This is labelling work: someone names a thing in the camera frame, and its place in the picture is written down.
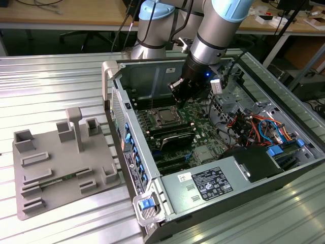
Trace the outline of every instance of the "background table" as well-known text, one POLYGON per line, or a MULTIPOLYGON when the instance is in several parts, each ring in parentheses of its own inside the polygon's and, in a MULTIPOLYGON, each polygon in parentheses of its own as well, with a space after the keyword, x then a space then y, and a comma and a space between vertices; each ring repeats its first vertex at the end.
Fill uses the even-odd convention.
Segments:
MULTIPOLYGON (((122 0, 64 0, 57 5, 62 11, 61 15, 11 0, 8 8, 0 8, 0 29, 116 31, 122 24, 126 12, 122 0)), ((267 6, 275 16, 279 12, 261 0, 255 1, 253 6, 267 6)), ((122 30, 128 30, 130 23, 131 18, 127 20, 122 30)), ((138 23, 135 23, 133 31, 137 31, 137 25, 138 23)), ((237 33, 273 35, 275 30, 276 28, 270 25, 262 25, 255 21, 255 16, 248 16, 237 33)), ((297 17, 297 22, 290 25, 263 63, 265 67, 271 63, 289 36, 325 36, 325 32, 305 23, 304 17, 297 17)), ((0 56, 3 56, 6 52, 1 44, 0 37, 0 56)))

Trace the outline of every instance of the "metal bracket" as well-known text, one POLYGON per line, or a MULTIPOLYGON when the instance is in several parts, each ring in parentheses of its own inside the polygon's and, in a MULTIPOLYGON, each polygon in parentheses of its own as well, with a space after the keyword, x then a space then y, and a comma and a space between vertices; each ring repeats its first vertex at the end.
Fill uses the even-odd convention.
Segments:
POLYGON ((102 93, 104 103, 108 100, 108 80, 114 80, 119 75, 120 67, 116 61, 105 61, 102 64, 102 93))
POLYGON ((164 214, 164 211, 162 210, 162 208, 160 206, 158 198, 157 198, 156 194, 152 190, 149 190, 149 191, 143 193, 142 195, 135 196, 133 198, 132 204, 133 204, 133 207, 134 207, 135 212, 136 212, 138 223, 141 226, 147 226, 147 225, 150 225, 150 224, 153 224, 153 223, 158 223, 158 222, 163 221, 166 218, 165 214, 164 214), (149 218, 145 218, 143 216, 143 213, 145 211, 148 211, 148 210, 141 210, 140 206, 139 206, 139 203, 141 201, 143 201, 143 200, 148 199, 148 198, 153 198, 154 203, 157 206, 157 211, 156 211, 156 215, 154 215, 152 217, 149 217, 149 218))
POLYGON ((177 42, 177 46, 182 47, 182 53, 188 54, 190 52, 191 46, 193 44, 192 39, 188 38, 178 38, 179 42, 177 42))

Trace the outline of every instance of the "sticker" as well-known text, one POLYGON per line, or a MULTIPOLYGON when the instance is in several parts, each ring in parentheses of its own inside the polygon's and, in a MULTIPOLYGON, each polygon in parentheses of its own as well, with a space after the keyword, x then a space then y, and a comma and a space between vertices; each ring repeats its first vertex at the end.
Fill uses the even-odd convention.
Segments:
POLYGON ((176 68, 168 68, 166 69, 166 74, 167 73, 174 73, 176 71, 176 68))
POLYGON ((130 172, 130 176, 132 178, 133 186, 135 190, 137 191, 137 195, 141 195, 144 192, 143 186, 141 184, 141 179, 138 175, 138 170, 134 165, 133 158, 131 156, 130 152, 125 152, 124 153, 124 158, 126 165, 128 167, 128 170, 130 172))
POLYGON ((180 182, 184 182, 184 181, 192 179, 191 176, 192 176, 191 172, 188 172, 188 173, 185 173, 185 174, 179 174, 177 177, 178 177, 180 182))
POLYGON ((205 201, 233 191, 220 167, 194 174, 192 178, 205 201))

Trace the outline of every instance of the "white label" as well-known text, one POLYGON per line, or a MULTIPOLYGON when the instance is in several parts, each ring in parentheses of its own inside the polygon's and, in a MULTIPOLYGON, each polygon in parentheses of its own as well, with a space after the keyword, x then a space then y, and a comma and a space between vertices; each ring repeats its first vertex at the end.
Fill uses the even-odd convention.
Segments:
POLYGON ((191 172, 188 172, 185 174, 179 174, 177 177, 180 182, 184 182, 184 181, 192 179, 192 174, 191 174, 191 172))
POLYGON ((168 68, 166 69, 166 73, 174 73, 176 71, 176 68, 168 68))

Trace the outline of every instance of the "office chair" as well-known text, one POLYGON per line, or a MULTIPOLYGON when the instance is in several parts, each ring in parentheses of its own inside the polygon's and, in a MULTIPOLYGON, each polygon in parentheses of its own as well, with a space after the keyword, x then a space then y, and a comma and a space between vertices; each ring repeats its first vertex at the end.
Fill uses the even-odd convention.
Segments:
MULTIPOLYGON (((61 34, 60 37, 59 37, 59 40, 60 40, 60 43, 64 44, 65 43, 65 41, 64 41, 65 37, 86 34, 86 39, 84 40, 84 42, 82 44, 81 51, 85 50, 85 48, 86 48, 86 46, 88 44, 88 41, 90 39, 93 39, 94 37, 97 37, 97 38, 103 40, 104 42, 109 43, 109 44, 112 45, 113 41, 111 41, 110 39, 108 39, 108 38, 104 37, 103 35, 101 35, 100 32, 105 32, 105 31, 77 30, 77 31, 61 34)), ((110 38, 112 40, 115 38, 115 33, 114 32, 110 33, 110 38)))

